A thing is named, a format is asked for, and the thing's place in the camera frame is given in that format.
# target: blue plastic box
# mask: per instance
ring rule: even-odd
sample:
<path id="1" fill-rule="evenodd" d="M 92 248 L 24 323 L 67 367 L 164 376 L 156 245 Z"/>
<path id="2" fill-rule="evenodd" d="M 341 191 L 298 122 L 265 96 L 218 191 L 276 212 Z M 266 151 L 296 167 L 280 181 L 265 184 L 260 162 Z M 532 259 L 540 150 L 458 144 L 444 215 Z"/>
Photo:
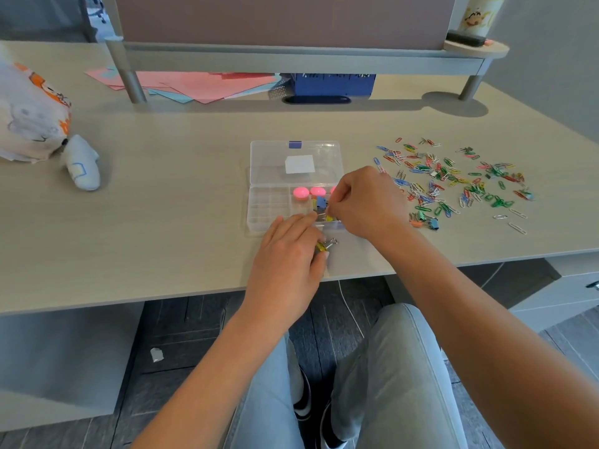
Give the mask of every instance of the blue plastic box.
<path id="1" fill-rule="evenodd" d="M 370 96 L 376 74 L 291 74 L 296 96 Z"/>

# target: bottle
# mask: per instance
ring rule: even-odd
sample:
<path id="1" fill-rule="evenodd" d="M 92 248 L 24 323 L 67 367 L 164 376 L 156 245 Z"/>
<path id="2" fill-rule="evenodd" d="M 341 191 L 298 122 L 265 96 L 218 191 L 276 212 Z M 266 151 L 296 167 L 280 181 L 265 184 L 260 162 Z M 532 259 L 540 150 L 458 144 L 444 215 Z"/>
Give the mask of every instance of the bottle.
<path id="1" fill-rule="evenodd" d="M 462 16 L 459 31 L 486 37 L 505 0 L 470 0 Z"/>

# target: cord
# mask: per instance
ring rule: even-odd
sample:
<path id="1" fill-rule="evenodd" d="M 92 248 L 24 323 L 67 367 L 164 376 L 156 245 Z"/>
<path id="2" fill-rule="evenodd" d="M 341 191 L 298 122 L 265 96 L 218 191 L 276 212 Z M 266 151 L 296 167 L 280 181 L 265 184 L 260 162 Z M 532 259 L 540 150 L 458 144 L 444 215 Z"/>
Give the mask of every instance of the cord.
<path id="1" fill-rule="evenodd" d="M 337 283 L 339 284 L 339 293 L 341 293 L 341 298 L 343 299 L 343 303 L 345 304 L 345 307 L 348 308 L 349 314 L 352 316 L 353 322 L 356 324 L 356 327 L 358 328 L 358 331 L 360 332 L 362 339 L 364 339 L 364 334 L 363 334 L 362 330 L 360 329 L 360 325 L 356 321 L 356 317 L 353 316 L 352 310 L 349 309 L 348 302 L 345 300 L 345 296 L 343 296 L 343 290 L 341 289 L 341 281 L 338 280 Z"/>
<path id="2" fill-rule="evenodd" d="M 495 270 L 495 272 L 493 274 L 490 275 L 490 278 L 488 278 L 487 280 L 485 280 L 485 283 L 483 285 L 480 286 L 480 289 L 483 290 L 485 288 L 485 286 L 490 282 L 491 279 L 493 279 L 495 277 L 495 274 L 497 274 L 499 272 L 499 270 L 501 269 L 501 267 L 505 264 L 505 262 L 503 262 L 502 264 L 500 264 L 497 269 Z"/>

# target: light blue jeans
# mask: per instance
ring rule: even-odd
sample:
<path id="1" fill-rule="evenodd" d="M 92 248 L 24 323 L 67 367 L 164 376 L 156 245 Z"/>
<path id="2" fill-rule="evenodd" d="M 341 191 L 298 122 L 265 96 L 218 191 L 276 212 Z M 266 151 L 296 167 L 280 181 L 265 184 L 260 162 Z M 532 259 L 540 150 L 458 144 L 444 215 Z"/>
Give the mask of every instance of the light blue jeans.
<path id="1" fill-rule="evenodd" d="M 304 449 L 293 408 L 301 397 L 297 372 L 286 335 L 237 407 L 225 449 Z M 449 374 L 420 310 L 385 307 L 366 339 L 338 364 L 331 424 L 340 439 L 359 435 L 358 449 L 467 449 Z"/>

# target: hand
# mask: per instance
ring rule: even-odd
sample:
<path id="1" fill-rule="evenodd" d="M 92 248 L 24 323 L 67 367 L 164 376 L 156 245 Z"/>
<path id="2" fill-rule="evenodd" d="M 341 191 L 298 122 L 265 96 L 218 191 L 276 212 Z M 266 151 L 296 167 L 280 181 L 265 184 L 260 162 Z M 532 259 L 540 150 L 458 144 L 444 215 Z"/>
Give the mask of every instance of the hand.
<path id="1" fill-rule="evenodd" d="M 328 252 L 314 257 L 324 234 L 313 227 L 316 213 L 274 220 L 254 258 L 240 310 L 272 324 L 281 334 L 308 309 L 325 273 Z"/>
<path id="2" fill-rule="evenodd" d="M 371 242 L 387 227 L 410 226 L 406 197 L 389 175 L 370 166 L 341 178 L 327 213 L 343 222 L 351 234 Z"/>

